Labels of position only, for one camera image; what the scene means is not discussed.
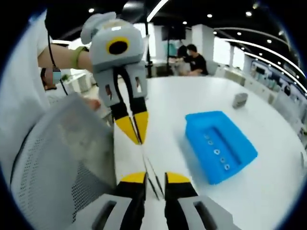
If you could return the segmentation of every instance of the pillar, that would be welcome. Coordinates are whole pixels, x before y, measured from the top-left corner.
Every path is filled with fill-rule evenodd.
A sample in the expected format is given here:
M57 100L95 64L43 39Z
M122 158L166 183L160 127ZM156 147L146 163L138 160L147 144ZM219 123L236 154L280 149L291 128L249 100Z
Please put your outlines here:
M213 60L213 29L202 24L192 27L192 43L206 60Z
M235 47L234 46L230 46L230 61L229 61L229 66L233 66L233 62L234 62L234 51L235 51Z

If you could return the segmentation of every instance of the gray mesh fabric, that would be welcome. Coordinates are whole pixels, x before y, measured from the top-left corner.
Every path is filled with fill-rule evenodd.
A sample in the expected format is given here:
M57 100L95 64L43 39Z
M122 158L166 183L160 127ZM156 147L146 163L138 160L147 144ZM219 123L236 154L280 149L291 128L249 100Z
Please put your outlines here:
M16 161L11 190L36 230L61 230L116 186L112 130L74 93L33 127Z

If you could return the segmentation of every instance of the window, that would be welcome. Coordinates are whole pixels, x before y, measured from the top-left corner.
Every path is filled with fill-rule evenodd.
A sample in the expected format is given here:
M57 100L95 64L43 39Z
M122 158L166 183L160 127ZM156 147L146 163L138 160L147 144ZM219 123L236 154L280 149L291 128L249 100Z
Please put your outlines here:
M241 70L244 68L244 51L239 49L238 47L234 47L234 58L232 61L233 67L239 67Z
M146 30L144 23L136 23L133 24L135 28L139 29L142 37L146 37ZM151 57L156 56L155 49L155 36L154 36L154 25L152 23L148 23L148 34L149 34L149 52Z
M213 61L229 65L230 64L230 44L219 37L214 37Z

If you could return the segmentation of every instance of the person's arm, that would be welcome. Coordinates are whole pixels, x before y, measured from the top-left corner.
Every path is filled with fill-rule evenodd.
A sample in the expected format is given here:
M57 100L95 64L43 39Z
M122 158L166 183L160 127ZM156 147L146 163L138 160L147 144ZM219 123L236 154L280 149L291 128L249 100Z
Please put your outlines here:
M67 49L62 46L51 44L51 52L56 66L59 69L73 69L72 57L74 51ZM51 56L48 46L43 50L43 52L38 56L38 66L41 68L52 68L53 64L51 61ZM89 53L82 51L78 57L78 67L80 69L86 69L90 72L93 71L92 63L89 57Z
M198 76L201 73L202 73L202 69L196 69L196 70L189 72L189 76Z

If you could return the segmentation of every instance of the office desk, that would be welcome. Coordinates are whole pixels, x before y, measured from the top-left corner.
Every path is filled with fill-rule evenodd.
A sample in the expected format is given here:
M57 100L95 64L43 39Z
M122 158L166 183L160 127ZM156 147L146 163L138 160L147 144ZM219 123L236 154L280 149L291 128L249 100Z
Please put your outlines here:
M127 103L125 85L119 86ZM222 78L168 77L148 80L149 124L144 152L151 159L161 184L166 171L191 178L197 192L206 194L233 214L242 230L272 230L295 202L303 179L300 152L304 151L290 125L269 104L249 94L245 107L231 106L244 87ZM185 139L185 115L221 110L247 136L258 157L237 175L209 185ZM116 176L144 171L140 146L116 126ZM156 201L148 186L143 230L166 230L165 203Z

